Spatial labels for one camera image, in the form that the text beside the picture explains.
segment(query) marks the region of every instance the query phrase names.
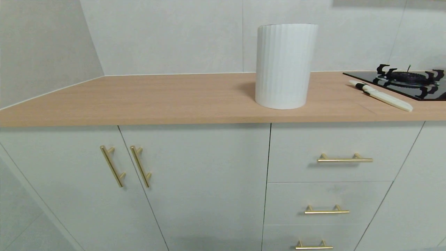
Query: white cabinet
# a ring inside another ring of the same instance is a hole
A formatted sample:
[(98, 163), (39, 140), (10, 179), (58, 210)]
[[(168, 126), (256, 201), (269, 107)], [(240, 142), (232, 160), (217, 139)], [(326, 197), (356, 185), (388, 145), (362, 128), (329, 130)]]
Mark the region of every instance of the white cabinet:
[(322, 240), (332, 251), (354, 251), (366, 228), (367, 224), (265, 225), (262, 251), (295, 250), (299, 241), (305, 247), (319, 246)]
[(117, 126), (1, 129), (0, 143), (85, 251), (167, 251)]
[[(304, 182), (268, 183), (265, 224), (268, 225), (342, 225), (368, 224), (390, 187), (381, 182)], [(331, 211), (335, 205), (350, 213), (305, 213)]]
[[(268, 182), (393, 181), (422, 121), (273, 123)], [(358, 153), (371, 163), (323, 162)]]
[(356, 251), (435, 247), (446, 233), (446, 122), (427, 121)]
[(270, 124), (120, 129), (170, 251), (261, 250)]

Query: wall tile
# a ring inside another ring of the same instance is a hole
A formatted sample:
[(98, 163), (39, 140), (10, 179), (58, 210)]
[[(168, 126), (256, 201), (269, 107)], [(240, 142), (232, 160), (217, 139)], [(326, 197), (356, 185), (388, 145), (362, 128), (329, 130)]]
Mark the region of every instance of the wall tile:
[(81, 0), (105, 75), (241, 72), (241, 0)]
[(313, 71), (371, 70), (387, 63), (405, 0), (342, 2), (244, 0), (244, 71), (256, 70), (257, 27), (283, 23), (319, 25)]
[(392, 67), (446, 70), (446, 2), (409, 0), (390, 58)]
[(0, 159), (0, 251), (43, 211)]
[(2, 0), (0, 108), (103, 75), (79, 0)]
[(45, 214), (35, 220), (6, 251), (74, 251)]

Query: gold handle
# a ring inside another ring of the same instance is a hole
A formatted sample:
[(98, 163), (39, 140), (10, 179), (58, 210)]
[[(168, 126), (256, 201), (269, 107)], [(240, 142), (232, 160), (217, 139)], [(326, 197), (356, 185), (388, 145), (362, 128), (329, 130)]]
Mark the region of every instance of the gold handle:
[(373, 159), (363, 158), (359, 153), (355, 153), (352, 159), (329, 159), (325, 153), (321, 154), (318, 158), (318, 162), (344, 162), (344, 163), (360, 163), (360, 162), (373, 162)]
[(104, 154), (105, 160), (107, 161), (108, 166), (110, 167), (111, 172), (113, 173), (113, 176), (115, 177), (116, 181), (118, 182), (118, 186), (121, 188), (123, 187), (121, 179), (125, 177), (125, 172), (118, 175), (116, 173), (115, 164), (113, 163), (113, 160), (110, 158), (110, 153), (113, 153), (115, 151), (115, 148), (112, 147), (107, 150), (105, 146), (101, 146), (101, 151)]
[(319, 246), (302, 246), (302, 242), (299, 241), (296, 246), (296, 250), (309, 250), (309, 249), (333, 249), (333, 246), (327, 246), (324, 240), (321, 241)]
[(349, 210), (341, 210), (341, 207), (338, 204), (336, 204), (334, 206), (334, 208), (336, 208), (336, 210), (332, 210), (332, 211), (314, 211), (313, 208), (311, 207), (311, 205), (308, 205), (307, 209), (305, 210), (305, 214), (350, 213)]
[(144, 174), (144, 170), (142, 169), (141, 161), (138, 156), (138, 154), (140, 154), (142, 152), (142, 147), (136, 149), (135, 146), (131, 146), (130, 150), (132, 150), (132, 154), (133, 154), (133, 157), (135, 158), (136, 165), (138, 166), (138, 169), (140, 170), (140, 173), (143, 176), (145, 186), (149, 187), (149, 179), (150, 179), (150, 177), (152, 177), (152, 173), (149, 172), (149, 173), (147, 173), (147, 175)]

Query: wooden countertop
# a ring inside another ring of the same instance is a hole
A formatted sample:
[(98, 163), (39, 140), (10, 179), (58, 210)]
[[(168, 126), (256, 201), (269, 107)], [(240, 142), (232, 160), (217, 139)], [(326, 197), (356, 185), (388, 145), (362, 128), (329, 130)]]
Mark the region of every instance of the wooden countertop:
[(446, 120), (446, 102), (374, 86), (409, 102), (409, 113), (348, 86), (350, 79), (313, 72), (305, 106), (274, 110), (254, 101), (254, 73), (105, 76), (0, 110), (0, 126)]

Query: white knife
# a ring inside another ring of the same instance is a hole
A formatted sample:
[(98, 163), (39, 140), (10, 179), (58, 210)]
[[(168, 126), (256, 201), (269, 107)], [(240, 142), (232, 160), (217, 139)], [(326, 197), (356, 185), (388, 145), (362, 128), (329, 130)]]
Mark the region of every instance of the white knife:
[(395, 106), (396, 108), (399, 108), (399, 109), (407, 111), (407, 112), (412, 112), (412, 110), (413, 110), (413, 107), (409, 103), (404, 102), (400, 99), (397, 99), (394, 96), (390, 96), (389, 94), (380, 92), (368, 84), (364, 84), (364, 83), (361, 83), (361, 82), (358, 82), (355, 80), (350, 80), (349, 82), (351, 85), (355, 86), (357, 89), (364, 91), (364, 93), (366, 93), (366, 94), (368, 94), (368, 95), (370, 95), (384, 103)]

